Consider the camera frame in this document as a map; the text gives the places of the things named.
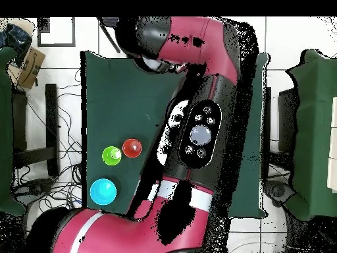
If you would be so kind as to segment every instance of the green board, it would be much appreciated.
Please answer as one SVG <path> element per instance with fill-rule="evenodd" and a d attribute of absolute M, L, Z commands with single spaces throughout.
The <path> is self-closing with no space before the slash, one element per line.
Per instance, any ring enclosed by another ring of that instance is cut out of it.
<path fill-rule="evenodd" d="M 267 60 L 267 55 L 262 54 L 257 61 L 251 124 L 248 124 L 247 132 L 255 140 L 245 143 L 246 158 L 258 156 L 260 149 L 262 69 Z M 140 71 L 130 59 L 103 59 L 90 52 L 86 52 L 86 67 L 88 207 L 126 213 L 157 130 L 155 125 L 163 117 L 183 75 L 149 74 Z M 137 138 L 142 143 L 141 155 L 131 159 L 123 154 L 118 165 L 105 165 L 103 150 L 108 146 L 121 148 L 128 138 Z M 259 209 L 259 164 L 246 160 L 241 174 L 230 217 L 264 217 L 264 212 Z M 101 178 L 110 179 L 117 187 L 117 197 L 108 206 L 98 206 L 90 198 L 90 186 Z"/>
<path fill-rule="evenodd" d="M 286 207 L 300 220 L 317 215 L 337 216 L 337 194 L 327 187 L 332 99 L 337 96 L 337 60 L 314 49 L 288 71 L 298 84 L 298 133 L 292 186 L 297 192 Z"/>
<path fill-rule="evenodd" d="M 0 211 L 20 216 L 26 209 L 11 196 L 13 173 L 12 82 L 7 65 L 18 53 L 11 47 L 0 49 Z"/>
<path fill-rule="evenodd" d="M 259 187 L 261 177 L 260 138 L 264 85 L 263 70 L 268 61 L 269 56 L 266 53 L 260 53 L 257 56 L 240 174 L 238 185 L 233 193 L 232 205 L 228 211 L 229 217 L 265 217 L 265 212 L 259 208 Z"/>

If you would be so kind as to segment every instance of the cardboard box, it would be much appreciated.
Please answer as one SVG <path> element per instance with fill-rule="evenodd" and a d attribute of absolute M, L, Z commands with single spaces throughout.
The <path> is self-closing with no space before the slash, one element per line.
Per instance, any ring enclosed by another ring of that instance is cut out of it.
<path fill-rule="evenodd" d="M 14 61 L 9 65 L 8 74 L 13 84 L 31 89 L 44 59 L 45 55 L 42 52 L 30 47 L 20 68 Z"/>

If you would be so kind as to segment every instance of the blue ball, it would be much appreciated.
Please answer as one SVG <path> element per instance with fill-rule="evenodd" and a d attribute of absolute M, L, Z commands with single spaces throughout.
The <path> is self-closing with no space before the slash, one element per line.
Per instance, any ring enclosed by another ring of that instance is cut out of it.
<path fill-rule="evenodd" d="M 99 179 L 90 187 L 90 197 L 100 206 L 111 204 L 116 195 L 116 186 L 109 179 Z"/>

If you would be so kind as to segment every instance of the gray button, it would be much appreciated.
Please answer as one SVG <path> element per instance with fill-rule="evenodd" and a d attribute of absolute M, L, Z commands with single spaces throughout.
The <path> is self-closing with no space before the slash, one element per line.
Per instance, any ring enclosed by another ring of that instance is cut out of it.
<path fill-rule="evenodd" d="M 198 149 L 197 151 L 197 155 L 200 157 L 200 158 L 204 158 L 206 156 L 206 151 L 203 149 L 203 148 L 200 148 Z"/>
<path fill-rule="evenodd" d="M 194 149 L 193 149 L 191 146 L 186 146 L 185 152 L 186 152 L 187 154 L 192 154 L 193 151 L 194 151 Z"/>
<path fill-rule="evenodd" d="M 196 116 L 194 117 L 194 119 L 195 119 L 195 121 L 202 121 L 203 116 L 202 116 L 202 115 L 196 115 Z"/>
<path fill-rule="evenodd" d="M 209 113 L 212 112 L 212 109 L 211 109 L 210 107 L 205 107 L 205 108 L 203 109 L 203 111 L 204 111 L 204 113 L 209 114 Z"/>
<path fill-rule="evenodd" d="M 190 140 L 198 146 L 203 146 L 211 141 L 211 130 L 205 125 L 197 125 L 193 127 L 190 134 Z"/>
<path fill-rule="evenodd" d="M 214 120 L 214 118 L 212 118 L 212 117 L 209 117 L 209 118 L 207 119 L 207 124 L 209 124 L 209 125 L 213 125 L 214 122 L 215 122 L 215 120 Z"/>

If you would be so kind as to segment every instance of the red ball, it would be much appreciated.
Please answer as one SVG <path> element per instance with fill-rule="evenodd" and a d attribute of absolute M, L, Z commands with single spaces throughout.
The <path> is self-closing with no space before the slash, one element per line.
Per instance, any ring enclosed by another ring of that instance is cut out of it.
<path fill-rule="evenodd" d="M 123 143 L 122 150 L 125 156 L 136 158 L 142 152 L 142 144 L 136 139 L 128 139 Z"/>

